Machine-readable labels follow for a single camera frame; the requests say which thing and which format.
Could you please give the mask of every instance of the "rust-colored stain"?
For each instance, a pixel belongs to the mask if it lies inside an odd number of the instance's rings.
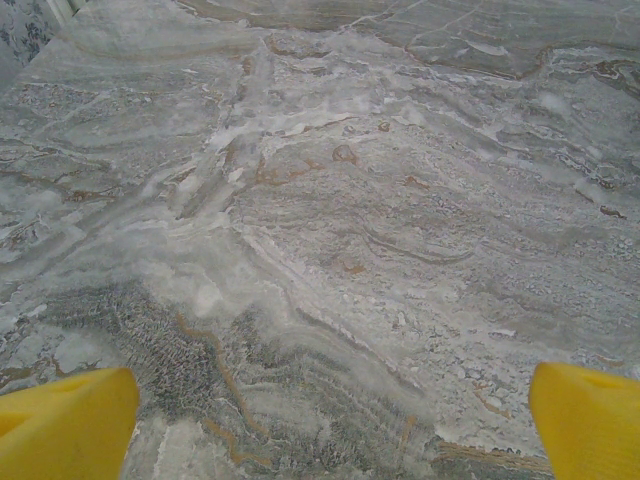
[[[496,413],[498,415],[502,415],[504,418],[507,419],[511,419],[511,414],[507,411],[507,410],[500,410],[497,407],[494,407],[493,405],[491,405],[489,402],[487,402],[484,398],[482,398],[482,395],[480,395],[480,392],[473,392],[474,395],[476,397],[478,397],[478,399],[482,402],[482,404],[485,406],[485,408],[487,410],[489,410],[491,413]]]
[[[473,387],[476,390],[484,390],[485,388],[489,388],[489,385],[487,385],[486,383],[476,382],[475,380],[471,383],[473,383]]]
[[[242,73],[245,75],[251,75],[255,70],[256,62],[253,57],[244,57],[242,60]]]
[[[492,463],[506,468],[526,469],[549,475],[552,474],[551,466],[544,458],[526,457],[518,455],[517,453],[509,453],[500,450],[485,452],[482,449],[467,447],[450,442],[441,442],[438,445],[438,450],[441,453],[434,459],[434,462],[448,459],[467,459],[483,463]]]
[[[357,275],[357,274],[359,274],[359,273],[362,273],[362,272],[366,272],[366,271],[367,271],[367,269],[366,269],[366,268],[364,268],[364,266],[363,266],[363,265],[356,265],[356,266],[354,266],[354,267],[349,268],[349,267],[347,267],[347,266],[345,265],[345,263],[343,262],[343,263],[342,263],[342,267],[344,268],[344,271],[345,271],[345,272],[348,272],[348,273],[350,273],[351,275]]]
[[[402,457],[404,457],[404,451],[407,448],[407,443],[409,442],[409,435],[411,435],[411,430],[415,426],[418,418],[415,415],[409,415],[407,417],[407,423],[404,426],[404,430],[402,430],[402,438],[400,439],[400,445],[398,445],[398,461],[402,461]]]
[[[415,186],[415,187],[419,187],[419,188],[424,188],[426,190],[429,189],[429,185],[427,185],[426,183],[422,183],[422,182],[416,180],[416,178],[411,176],[411,175],[409,175],[407,177],[407,179],[404,181],[404,186],[405,187]]]
[[[220,425],[215,423],[213,420],[209,420],[208,418],[204,419],[204,424],[216,435],[224,438],[227,441],[227,447],[229,448],[229,456],[231,457],[231,461],[236,465],[240,465],[242,462],[246,460],[251,460],[256,462],[264,467],[271,467],[271,460],[265,457],[260,457],[258,455],[254,455],[253,453],[240,453],[236,450],[236,445],[238,441],[236,437],[229,430],[222,428]]]
[[[309,170],[294,170],[293,172],[289,172],[286,174],[286,178],[282,178],[283,176],[278,175],[278,170],[275,168],[267,169],[265,168],[266,160],[264,157],[260,158],[260,162],[258,162],[258,168],[256,169],[255,183],[256,184],[266,184],[271,185],[273,187],[279,187],[280,185],[285,185],[294,178],[301,177],[311,172],[312,170],[324,170],[326,167],[319,163],[314,162],[313,160],[305,160],[309,166]]]
[[[331,154],[331,158],[334,162],[349,162],[353,165],[358,164],[358,157],[349,145],[339,145],[338,147],[333,149],[333,153]]]
[[[614,360],[613,358],[603,357],[602,355],[598,355],[597,353],[596,358],[608,367],[621,367],[624,365],[624,361],[622,360]]]

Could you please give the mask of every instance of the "yellow object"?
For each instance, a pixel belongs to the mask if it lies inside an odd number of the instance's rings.
[[[0,479],[116,480],[138,400],[127,368],[0,396]]]
[[[529,405],[556,480],[640,479],[640,382],[542,363]]]

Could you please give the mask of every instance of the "polished stone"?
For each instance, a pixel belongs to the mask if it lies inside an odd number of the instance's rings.
[[[93,0],[1,100],[0,392],[133,368],[125,478],[550,478],[536,364],[640,377],[639,47],[629,1]]]

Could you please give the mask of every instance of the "marble floor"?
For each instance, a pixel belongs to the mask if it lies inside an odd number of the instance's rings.
[[[550,479],[640,378],[640,4],[92,0],[0,99],[0,393],[127,365],[126,479]]]

